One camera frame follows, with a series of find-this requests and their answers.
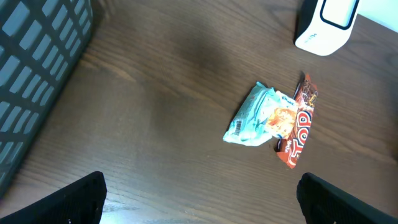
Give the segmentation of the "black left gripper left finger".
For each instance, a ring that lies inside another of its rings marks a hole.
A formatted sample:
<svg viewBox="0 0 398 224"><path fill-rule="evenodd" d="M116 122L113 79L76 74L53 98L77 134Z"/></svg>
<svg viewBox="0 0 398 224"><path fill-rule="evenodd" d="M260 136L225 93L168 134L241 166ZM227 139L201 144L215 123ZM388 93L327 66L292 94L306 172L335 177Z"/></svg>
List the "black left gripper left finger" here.
<svg viewBox="0 0 398 224"><path fill-rule="evenodd" d="M106 194L104 175L95 171L1 218L1 224L99 224Z"/></svg>

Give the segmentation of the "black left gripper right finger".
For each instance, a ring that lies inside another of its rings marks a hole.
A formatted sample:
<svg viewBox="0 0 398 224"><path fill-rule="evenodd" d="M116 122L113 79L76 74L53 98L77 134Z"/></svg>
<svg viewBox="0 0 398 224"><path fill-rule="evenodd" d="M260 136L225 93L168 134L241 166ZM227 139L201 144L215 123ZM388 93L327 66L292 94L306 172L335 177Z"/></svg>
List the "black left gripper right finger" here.
<svg viewBox="0 0 398 224"><path fill-rule="evenodd" d="M297 185L297 200L307 223L393 223L397 219L312 173Z"/></svg>

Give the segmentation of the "teal snack packet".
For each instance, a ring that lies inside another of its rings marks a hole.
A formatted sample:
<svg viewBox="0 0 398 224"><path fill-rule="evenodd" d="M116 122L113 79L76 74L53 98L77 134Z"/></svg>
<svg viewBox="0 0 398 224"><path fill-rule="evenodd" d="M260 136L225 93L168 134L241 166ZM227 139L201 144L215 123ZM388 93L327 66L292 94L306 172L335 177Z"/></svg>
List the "teal snack packet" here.
<svg viewBox="0 0 398 224"><path fill-rule="evenodd" d="M256 83L230 122L223 141L244 146L260 146L272 139L272 135L265 130L269 115L261 114L269 90L262 83Z"/></svg>

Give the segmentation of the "orange Top chocolate bar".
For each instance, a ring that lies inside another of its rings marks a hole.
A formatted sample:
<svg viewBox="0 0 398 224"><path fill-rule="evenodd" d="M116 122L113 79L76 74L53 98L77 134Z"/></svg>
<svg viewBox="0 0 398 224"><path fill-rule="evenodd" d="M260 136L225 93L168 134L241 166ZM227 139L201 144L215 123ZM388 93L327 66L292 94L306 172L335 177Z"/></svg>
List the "orange Top chocolate bar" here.
<svg viewBox="0 0 398 224"><path fill-rule="evenodd" d="M294 100L298 103L298 111L292 132L287 139L280 139L277 145L277 156L291 169L297 165L308 139L317 98L317 86L311 81L310 75L306 73L294 94Z"/></svg>

